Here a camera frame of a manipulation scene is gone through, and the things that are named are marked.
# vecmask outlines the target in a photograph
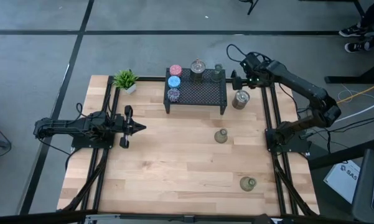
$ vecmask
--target concrete floor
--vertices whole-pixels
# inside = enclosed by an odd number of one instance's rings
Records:
[[[366,9],[372,0],[360,1]],[[78,30],[87,0],[0,1],[0,29]],[[339,30],[360,18],[350,2],[310,2],[297,0],[260,1],[251,16],[248,4],[236,0],[147,1],[95,0],[87,30]],[[61,85],[75,35],[0,35],[0,129],[12,141],[10,153],[0,157],[0,216],[13,215],[24,192],[39,142],[32,135],[34,122],[50,116]],[[348,41],[337,36],[241,36],[241,35],[86,35],[63,102],[60,119],[74,118],[75,104],[83,102],[90,75],[112,75],[131,68],[141,76],[164,76],[171,64],[188,66],[196,58],[207,65],[222,63],[227,75],[240,66],[227,58],[225,47],[236,44],[243,51],[257,51],[279,60],[302,78],[324,87],[329,95],[345,90],[342,85],[326,85],[327,75],[359,75],[374,65],[374,50],[347,54]],[[360,91],[371,85],[346,85]],[[300,108],[307,101],[294,94]],[[342,117],[374,104],[374,99],[359,96],[340,105]],[[335,128],[374,116],[374,109]],[[374,123],[333,134],[332,140],[347,146],[374,139]],[[311,138],[326,148],[319,136]],[[66,151],[68,137],[53,138],[52,144]],[[343,147],[332,145],[333,151]],[[42,177],[30,210],[52,212],[60,195],[66,156],[49,151]],[[337,212],[326,197],[322,171],[313,174],[321,214],[348,218]],[[343,206],[343,199],[338,199]]]

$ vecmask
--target metal can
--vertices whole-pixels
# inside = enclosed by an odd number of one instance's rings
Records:
[[[203,78],[203,72],[206,69],[206,65],[203,61],[197,59],[191,64],[190,77],[192,81],[201,81]]]
[[[232,100],[232,106],[235,109],[242,110],[248,103],[249,99],[250,99],[250,95],[247,91],[238,90],[235,93],[234,99]]]

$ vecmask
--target sneaker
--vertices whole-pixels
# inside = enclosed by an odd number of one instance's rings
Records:
[[[357,25],[339,31],[342,37],[360,37],[368,32],[368,28],[358,27]]]
[[[365,44],[366,44],[366,42],[348,43],[348,44],[344,45],[344,49],[348,53],[367,51],[367,49],[365,48]]]

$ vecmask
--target pink lid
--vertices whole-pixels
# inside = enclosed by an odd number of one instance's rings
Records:
[[[170,75],[177,75],[178,77],[181,75],[181,66],[180,65],[172,65],[170,67]]]

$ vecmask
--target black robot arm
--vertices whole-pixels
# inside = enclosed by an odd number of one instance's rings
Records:
[[[269,87],[273,83],[281,83],[310,101],[311,115],[294,122],[283,121],[272,134],[271,142],[274,144],[285,145],[296,132],[308,128],[328,128],[341,114],[336,101],[328,95],[326,90],[292,74],[285,65],[276,60],[250,52],[240,62],[240,65],[246,73],[246,79],[242,79],[236,75],[236,71],[233,71],[231,77],[234,90],[240,90],[243,86]]]
[[[111,119],[104,111],[97,111],[86,117],[75,120],[53,120],[43,118],[35,123],[34,135],[38,139],[52,137],[54,134],[68,134],[73,137],[74,147],[112,146],[113,135],[123,133],[120,146],[129,147],[128,136],[146,129],[144,125],[134,122],[131,106],[124,107],[124,114],[116,114]]]

